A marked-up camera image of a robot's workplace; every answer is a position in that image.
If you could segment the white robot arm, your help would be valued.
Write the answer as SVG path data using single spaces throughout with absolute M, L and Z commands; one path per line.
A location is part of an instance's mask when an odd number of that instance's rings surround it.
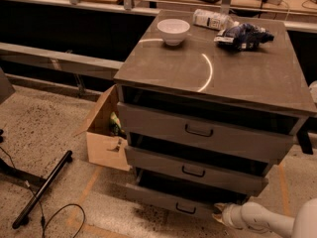
M 295 217 L 274 213 L 255 202 L 214 206 L 219 213 L 213 213 L 212 217 L 233 229 L 258 234 L 272 232 L 281 238 L 317 238 L 317 198 L 305 202 Z

